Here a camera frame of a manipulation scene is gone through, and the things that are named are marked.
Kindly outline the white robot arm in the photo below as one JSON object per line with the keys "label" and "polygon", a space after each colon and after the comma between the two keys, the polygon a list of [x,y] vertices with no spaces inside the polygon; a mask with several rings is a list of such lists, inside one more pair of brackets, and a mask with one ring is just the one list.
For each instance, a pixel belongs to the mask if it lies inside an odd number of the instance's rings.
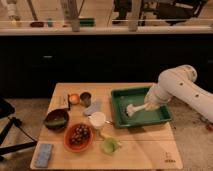
{"label": "white robot arm", "polygon": [[213,123],[213,94],[197,86],[196,79],[197,72],[190,65],[164,70],[145,96],[145,109],[158,109],[176,97]]}

